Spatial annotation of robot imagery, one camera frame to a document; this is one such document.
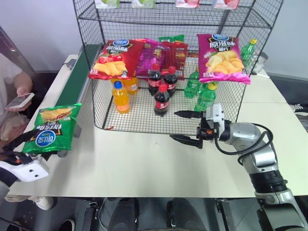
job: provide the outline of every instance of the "red chip bag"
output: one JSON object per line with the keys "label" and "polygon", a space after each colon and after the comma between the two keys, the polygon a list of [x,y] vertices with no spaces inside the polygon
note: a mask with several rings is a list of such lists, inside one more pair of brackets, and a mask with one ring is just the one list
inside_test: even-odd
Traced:
{"label": "red chip bag", "polygon": [[163,42],[170,50],[166,50],[165,60],[162,65],[162,72],[168,72],[170,66],[176,67],[176,74],[184,76],[184,66],[187,57],[188,45],[183,42]]}
{"label": "red chip bag", "polygon": [[138,40],[108,40],[89,78],[108,80],[131,79],[134,75],[144,42]]}

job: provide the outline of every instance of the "table surface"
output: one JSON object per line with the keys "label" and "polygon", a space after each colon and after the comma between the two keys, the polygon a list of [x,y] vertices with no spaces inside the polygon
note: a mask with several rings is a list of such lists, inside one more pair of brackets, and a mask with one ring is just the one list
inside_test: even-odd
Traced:
{"label": "table surface", "polygon": [[[76,58],[70,55],[67,60]],[[70,71],[61,68],[40,108],[56,104]],[[259,123],[274,134],[280,172],[294,195],[308,194],[308,134],[269,78],[251,76],[238,122]],[[27,130],[33,128],[36,114]],[[91,89],[78,116],[81,136],[66,158],[52,156],[50,175],[17,182],[10,194],[78,197],[254,197],[236,156],[204,142],[199,150],[168,135],[101,130],[94,126]],[[224,143],[225,150],[234,149]]]}

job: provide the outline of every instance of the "yellow bottle cap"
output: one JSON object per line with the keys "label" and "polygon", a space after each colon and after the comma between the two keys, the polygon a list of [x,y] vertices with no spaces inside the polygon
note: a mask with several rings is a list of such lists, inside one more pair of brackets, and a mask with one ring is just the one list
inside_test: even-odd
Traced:
{"label": "yellow bottle cap", "polygon": [[210,89],[210,90],[216,90],[217,87],[218,87],[218,83],[217,82],[210,82],[207,85],[207,88]]}
{"label": "yellow bottle cap", "polygon": [[253,38],[252,40],[250,40],[250,43],[251,43],[251,44],[256,44],[257,42],[258,42],[258,40],[255,39],[255,38]]}

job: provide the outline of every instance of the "metal wire rack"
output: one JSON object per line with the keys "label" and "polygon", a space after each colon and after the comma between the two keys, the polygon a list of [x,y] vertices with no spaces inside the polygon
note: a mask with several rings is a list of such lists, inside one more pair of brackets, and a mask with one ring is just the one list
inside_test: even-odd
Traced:
{"label": "metal wire rack", "polygon": [[[119,9],[96,9],[94,0],[73,0],[77,23],[89,68],[107,40],[158,40],[161,36],[185,35],[188,58],[184,80],[179,80],[171,98],[169,112],[155,116],[154,99],[140,80],[140,90],[130,96],[130,113],[119,114],[113,104],[110,81],[93,80],[95,126],[102,129],[195,135],[199,120],[183,119],[175,111],[192,110],[197,99],[183,96],[187,78],[195,71],[198,59],[197,34],[223,34],[239,38],[242,48],[250,39],[258,39],[255,59],[246,67],[251,73],[273,29],[283,0],[241,0],[237,10],[214,9],[212,0],[201,0],[197,9],[176,8],[174,0],[156,0],[154,9],[132,8],[131,1],[121,1]],[[236,121],[245,84],[221,82],[216,103],[222,103],[226,119]]]}

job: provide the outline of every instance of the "purple snack bag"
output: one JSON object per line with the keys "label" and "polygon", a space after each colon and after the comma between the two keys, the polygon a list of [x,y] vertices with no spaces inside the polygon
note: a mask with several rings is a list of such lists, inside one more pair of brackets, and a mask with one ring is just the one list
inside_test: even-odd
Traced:
{"label": "purple snack bag", "polygon": [[160,69],[165,58],[165,49],[168,49],[161,42],[148,38],[145,41],[146,43],[144,44],[137,64],[136,76],[148,76],[153,64],[158,64]]}
{"label": "purple snack bag", "polygon": [[250,84],[238,47],[238,38],[219,34],[197,35],[200,82],[234,81]]}

